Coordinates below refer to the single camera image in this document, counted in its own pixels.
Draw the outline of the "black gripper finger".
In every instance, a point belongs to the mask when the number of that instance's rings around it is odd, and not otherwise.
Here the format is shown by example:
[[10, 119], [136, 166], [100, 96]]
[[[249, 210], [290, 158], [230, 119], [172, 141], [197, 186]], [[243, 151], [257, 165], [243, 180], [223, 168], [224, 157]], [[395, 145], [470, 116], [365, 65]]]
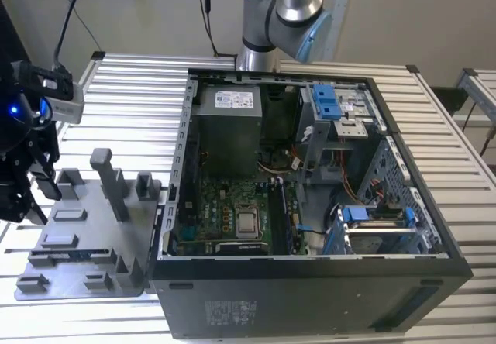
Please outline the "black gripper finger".
[[20, 223], [28, 218], [35, 225], [45, 225], [47, 217], [31, 192], [28, 178], [33, 158], [29, 153], [14, 157], [1, 154], [1, 220]]
[[53, 166], [60, 158], [57, 128], [47, 126], [43, 130], [32, 130], [27, 136], [27, 148], [33, 158], [29, 171], [35, 177], [38, 188], [46, 198], [59, 201], [62, 194], [55, 183]]

